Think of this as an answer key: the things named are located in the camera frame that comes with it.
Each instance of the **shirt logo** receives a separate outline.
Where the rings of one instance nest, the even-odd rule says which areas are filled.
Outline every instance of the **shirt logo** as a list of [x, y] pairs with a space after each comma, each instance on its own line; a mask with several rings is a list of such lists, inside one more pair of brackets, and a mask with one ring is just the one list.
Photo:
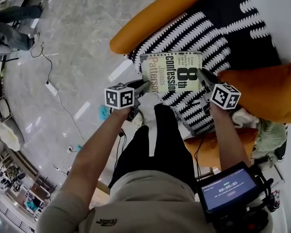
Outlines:
[[100, 226], [113, 226], [116, 222], [117, 219], [101, 219], [100, 221], [96, 221]]

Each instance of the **hand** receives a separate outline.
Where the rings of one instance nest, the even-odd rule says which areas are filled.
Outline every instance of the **hand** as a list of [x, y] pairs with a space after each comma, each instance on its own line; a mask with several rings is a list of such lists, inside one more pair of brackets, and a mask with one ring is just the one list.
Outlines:
[[130, 108], [131, 108], [131, 107], [124, 108], [124, 109], [119, 109], [119, 110], [114, 109], [114, 110], [112, 111], [112, 113], [115, 113], [115, 114], [120, 115], [120, 116], [125, 116], [125, 117], [127, 117], [128, 114], [130, 113]]
[[225, 117], [229, 118], [228, 112], [226, 110], [221, 109], [218, 105], [214, 104], [213, 102], [210, 102], [210, 114], [213, 120], [215, 121]]

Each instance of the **forearm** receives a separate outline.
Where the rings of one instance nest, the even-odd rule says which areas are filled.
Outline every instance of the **forearm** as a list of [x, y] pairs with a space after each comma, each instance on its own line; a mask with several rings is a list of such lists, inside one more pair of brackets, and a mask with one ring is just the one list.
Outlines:
[[229, 115], [214, 119], [214, 125], [219, 145], [221, 170], [242, 161], [250, 166], [249, 158]]
[[79, 196], [89, 205], [126, 118], [127, 114], [121, 111], [112, 112], [77, 154], [61, 190]]
[[78, 153], [74, 165], [90, 169], [90, 173], [97, 176], [98, 179], [106, 166], [126, 117], [126, 115], [114, 111], [85, 143]]

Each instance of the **blue object on floor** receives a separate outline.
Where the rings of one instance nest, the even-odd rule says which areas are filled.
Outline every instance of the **blue object on floor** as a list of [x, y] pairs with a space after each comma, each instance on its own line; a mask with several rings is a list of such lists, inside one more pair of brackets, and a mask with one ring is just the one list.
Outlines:
[[78, 145], [77, 146], [77, 152], [79, 152], [81, 149], [82, 149], [82, 146], [81, 145]]
[[108, 116], [110, 116], [110, 108], [105, 105], [101, 105], [99, 107], [99, 119], [104, 121], [108, 118]]

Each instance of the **beige shirt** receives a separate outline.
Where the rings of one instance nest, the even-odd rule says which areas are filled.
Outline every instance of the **beige shirt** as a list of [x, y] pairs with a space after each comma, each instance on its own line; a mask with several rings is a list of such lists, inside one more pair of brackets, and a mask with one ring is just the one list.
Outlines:
[[191, 188], [159, 171], [128, 173], [111, 189], [108, 204], [91, 211], [59, 192], [39, 217], [38, 233], [215, 232]]

